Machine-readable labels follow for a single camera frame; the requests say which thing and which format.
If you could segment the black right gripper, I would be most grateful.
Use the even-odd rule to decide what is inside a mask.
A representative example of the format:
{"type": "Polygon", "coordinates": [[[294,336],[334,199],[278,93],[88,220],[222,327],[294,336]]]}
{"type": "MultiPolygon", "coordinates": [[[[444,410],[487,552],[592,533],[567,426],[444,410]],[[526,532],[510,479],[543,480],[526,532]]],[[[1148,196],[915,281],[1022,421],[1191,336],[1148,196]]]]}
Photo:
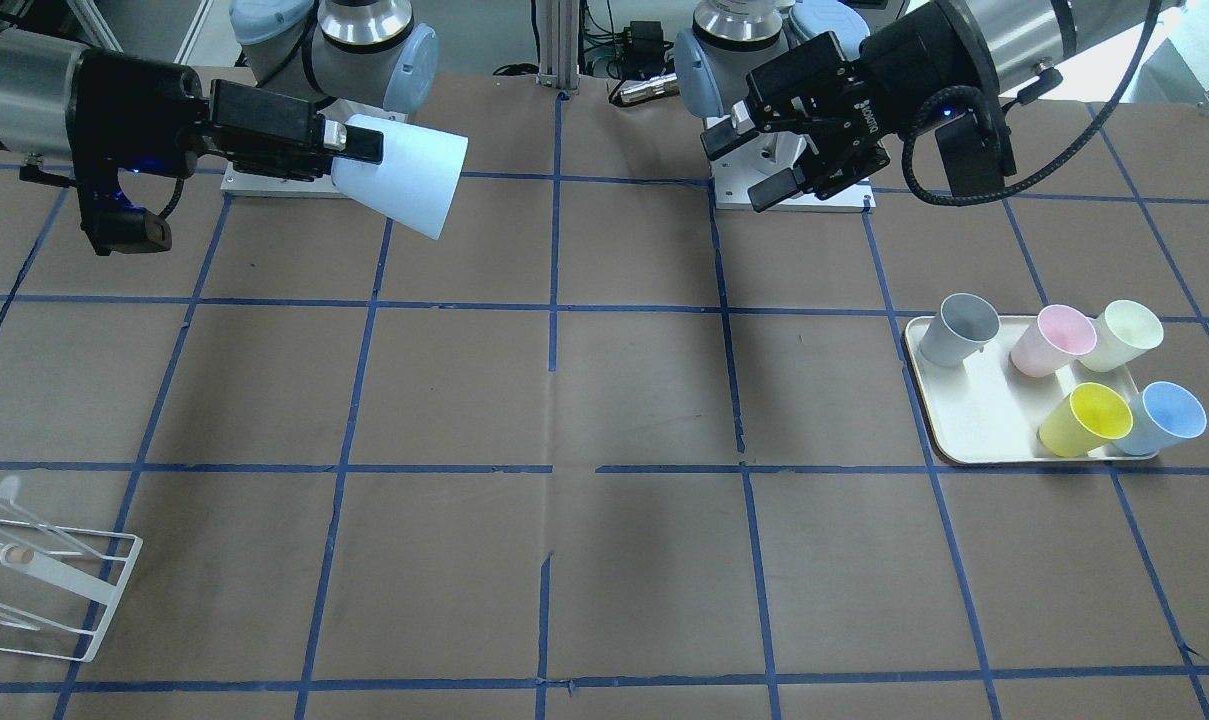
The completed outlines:
{"type": "Polygon", "coordinates": [[[120,170],[191,178],[206,155],[258,176],[312,181],[334,159],[378,166],[384,133],[322,117],[312,101],[215,79],[189,66],[87,50],[73,72],[73,167],[79,182],[120,170]]]}

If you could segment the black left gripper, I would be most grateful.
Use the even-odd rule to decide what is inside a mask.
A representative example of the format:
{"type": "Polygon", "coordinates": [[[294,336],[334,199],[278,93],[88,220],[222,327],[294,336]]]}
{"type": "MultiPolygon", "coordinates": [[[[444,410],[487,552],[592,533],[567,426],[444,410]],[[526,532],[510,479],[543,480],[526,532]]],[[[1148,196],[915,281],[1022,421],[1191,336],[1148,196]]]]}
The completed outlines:
{"type": "Polygon", "coordinates": [[[833,31],[754,68],[746,108],[701,133],[706,159],[724,158],[769,133],[806,137],[796,166],[747,188],[763,213],[787,204],[814,208],[887,168],[883,138],[902,141],[902,173],[916,196],[927,190],[914,170],[919,138],[958,114],[984,124],[1000,117],[1000,86],[974,14],[961,2],[929,2],[860,43],[848,58],[833,31]]]}

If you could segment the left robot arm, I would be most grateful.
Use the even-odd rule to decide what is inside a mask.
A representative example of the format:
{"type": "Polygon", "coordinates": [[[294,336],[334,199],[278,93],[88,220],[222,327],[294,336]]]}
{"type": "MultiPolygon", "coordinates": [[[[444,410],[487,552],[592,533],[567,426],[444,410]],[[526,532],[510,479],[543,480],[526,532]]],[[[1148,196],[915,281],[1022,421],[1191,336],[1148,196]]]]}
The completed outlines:
{"type": "Polygon", "coordinates": [[[870,29],[841,1],[701,1],[673,41],[686,108],[708,120],[717,161],[782,138],[747,187],[754,211],[811,194],[832,199],[887,168],[930,205],[1008,199],[1043,182],[1097,137],[1143,64],[1165,1],[927,1],[870,29]],[[1062,83],[1064,60],[1143,28],[1124,76],[1097,118],[1026,176],[1008,111],[1062,83]]]}

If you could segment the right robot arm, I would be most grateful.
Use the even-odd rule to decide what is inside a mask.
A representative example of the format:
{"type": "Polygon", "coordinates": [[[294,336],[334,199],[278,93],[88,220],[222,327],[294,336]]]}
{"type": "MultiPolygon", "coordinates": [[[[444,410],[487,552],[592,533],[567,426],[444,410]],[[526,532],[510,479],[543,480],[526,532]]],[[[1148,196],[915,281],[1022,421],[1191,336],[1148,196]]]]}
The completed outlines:
{"type": "Polygon", "coordinates": [[[27,182],[125,205],[118,174],[183,181],[215,156],[284,181],[330,178],[389,201],[461,172],[464,138],[412,126],[438,66],[434,29],[407,1],[235,1],[251,85],[37,35],[0,13],[0,150],[27,182]]]}

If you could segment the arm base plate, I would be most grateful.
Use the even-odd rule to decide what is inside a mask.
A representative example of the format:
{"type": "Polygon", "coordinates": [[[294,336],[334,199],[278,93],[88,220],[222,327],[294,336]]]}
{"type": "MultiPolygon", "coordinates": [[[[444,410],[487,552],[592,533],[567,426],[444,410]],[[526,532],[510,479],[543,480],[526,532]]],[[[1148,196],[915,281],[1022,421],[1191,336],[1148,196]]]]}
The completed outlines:
{"type": "MultiPolygon", "coordinates": [[[[802,151],[809,149],[806,137],[792,132],[769,133],[750,138],[750,141],[727,152],[722,158],[710,161],[717,194],[717,208],[721,210],[752,209],[750,188],[754,184],[773,178],[779,170],[789,169],[802,158],[802,151]]],[[[854,186],[841,190],[831,199],[818,199],[812,193],[799,193],[791,199],[779,202],[774,211],[806,213],[863,213],[872,211],[877,201],[869,181],[861,179],[854,186]]]]}
{"type": "MultiPolygon", "coordinates": [[[[320,108],[319,114],[324,115],[326,120],[334,120],[334,122],[345,122],[355,114],[394,120],[394,122],[407,122],[412,118],[411,114],[389,111],[349,99],[331,101],[325,108],[320,108]]],[[[330,176],[313,179],[313,181],[297,181],[297,179],[256,176],[256,174],[235,169],[232,166],[224,170],[221,190],[230,196],[258,197],[258,199],[345,199],[345,194],[335,188],[330,176]]]]}

